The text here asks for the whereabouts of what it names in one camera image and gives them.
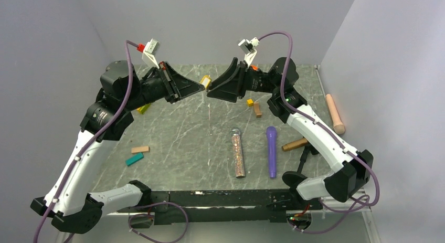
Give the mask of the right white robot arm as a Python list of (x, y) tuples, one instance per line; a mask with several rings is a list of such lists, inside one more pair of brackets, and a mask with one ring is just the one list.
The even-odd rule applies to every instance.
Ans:
[(285, 61), (284, 57), (277, 59), (265, 72), (234, 58), (208, 87), (207, 95), (236, 102), (247, 91), (270, 93), (267, 104), (272, 114), (306, 138), (330, 167), (327, 174), (313, 178), (294, 171), (283, 173), (283, 182), (294, 190), (290, 204), (302, 209), (314, 198), (329, 196), (344, 203), (369, 181), (373, 155), (359, 151), (326, 126), (293, 86), (299, 78), (295, 63), (290, 60), (286, 66)]

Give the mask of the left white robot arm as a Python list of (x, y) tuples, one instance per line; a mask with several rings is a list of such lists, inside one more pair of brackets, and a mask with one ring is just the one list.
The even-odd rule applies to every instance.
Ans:
[(115, 61), (100, 82), (101, 89), (81, 121), (75, 148), (61, 176), (46, 196), (31, 203), (32, 210), (50, 218), (51, 224), (65, 233), (84, 234), (103, 216), (124, 208), (139, 212), (149, 208), (151, 189), (138, 180), (99, 193), (91, 191), (92, 182), (133, 122), (133, 110), (160, 99), (175, 103), (205, 88), (166, 62), (139, 79), (133, 65)]

